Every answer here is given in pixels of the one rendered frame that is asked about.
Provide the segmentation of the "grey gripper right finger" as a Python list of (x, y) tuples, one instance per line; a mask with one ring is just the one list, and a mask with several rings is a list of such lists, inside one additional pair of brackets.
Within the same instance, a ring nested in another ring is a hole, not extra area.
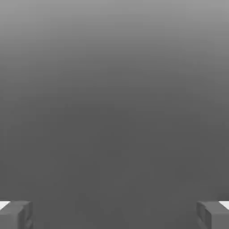
[(196, 214), (199, 229), (229, 229), (229, 201), (198, 201)]

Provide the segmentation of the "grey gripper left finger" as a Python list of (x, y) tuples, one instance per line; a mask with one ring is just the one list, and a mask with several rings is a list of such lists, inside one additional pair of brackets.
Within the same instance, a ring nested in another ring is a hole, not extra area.
[(0, 201), (0, 229), (34, 229), (31, 201)]

